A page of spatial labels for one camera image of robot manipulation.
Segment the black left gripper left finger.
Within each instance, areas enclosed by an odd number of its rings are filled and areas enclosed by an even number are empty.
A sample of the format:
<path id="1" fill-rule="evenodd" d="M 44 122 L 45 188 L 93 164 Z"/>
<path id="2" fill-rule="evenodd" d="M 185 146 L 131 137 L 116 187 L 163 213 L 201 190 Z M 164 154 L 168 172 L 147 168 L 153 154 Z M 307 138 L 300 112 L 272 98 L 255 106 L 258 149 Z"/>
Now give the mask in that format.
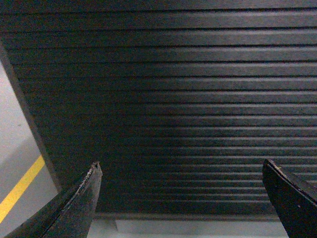
<path id="1" fill-rule="evenodd" d="M 94 162 L 67 189 L 61 191 L 7 238 L 86 238 L 96 210 L 102 181 Z"/>

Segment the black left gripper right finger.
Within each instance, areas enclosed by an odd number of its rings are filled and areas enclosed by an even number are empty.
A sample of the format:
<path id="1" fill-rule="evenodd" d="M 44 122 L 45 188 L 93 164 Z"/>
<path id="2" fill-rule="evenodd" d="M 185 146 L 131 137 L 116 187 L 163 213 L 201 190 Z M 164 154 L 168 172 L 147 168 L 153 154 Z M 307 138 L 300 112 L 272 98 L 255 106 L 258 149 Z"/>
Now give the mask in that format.
<path id="1" fill-rule="evenodd" d="M 317 187 L 266 159 L 263 184 L 290 238 L 317 236 Z"/>

